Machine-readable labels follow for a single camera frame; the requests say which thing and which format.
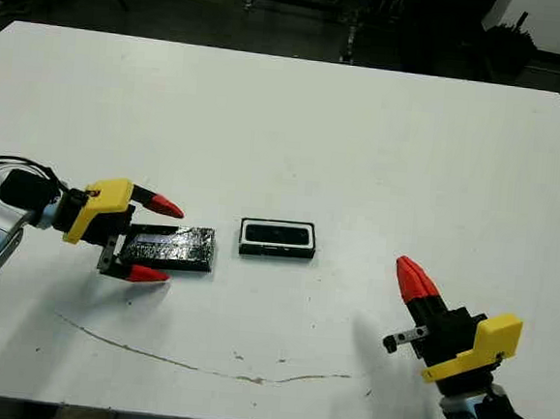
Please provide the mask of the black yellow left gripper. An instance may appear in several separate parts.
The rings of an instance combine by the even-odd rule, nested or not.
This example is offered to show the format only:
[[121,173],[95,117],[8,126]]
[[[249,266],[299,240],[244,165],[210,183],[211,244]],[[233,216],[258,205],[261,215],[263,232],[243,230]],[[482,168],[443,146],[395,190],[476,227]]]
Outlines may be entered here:
[[171,218],[183,219],[182,209],[158,193],[135,186],[128,179],[102,180],[82,192],[82,204],[63,240],[75,245],[86,242],[101,246],[97,269],[109,277],[129,283],[163,283],[166,273],[142,265],[117,263],[115,254],[119,238],[130,226],[131,200],[145,209]]

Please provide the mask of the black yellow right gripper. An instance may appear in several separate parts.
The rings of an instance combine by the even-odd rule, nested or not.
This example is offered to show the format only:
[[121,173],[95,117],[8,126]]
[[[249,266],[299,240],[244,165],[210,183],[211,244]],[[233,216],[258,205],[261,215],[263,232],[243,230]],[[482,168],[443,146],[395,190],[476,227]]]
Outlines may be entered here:
[[441,392],[486,390],[492,372],[516,354],[522,320],[514,314],[489,318],[473,316],[465,308],[449,310],[435,283],[413,259],[400,256],[396,268],[400,296],[415,325],[382,340],[388,353],[410,344],[426,363],[423,380]]

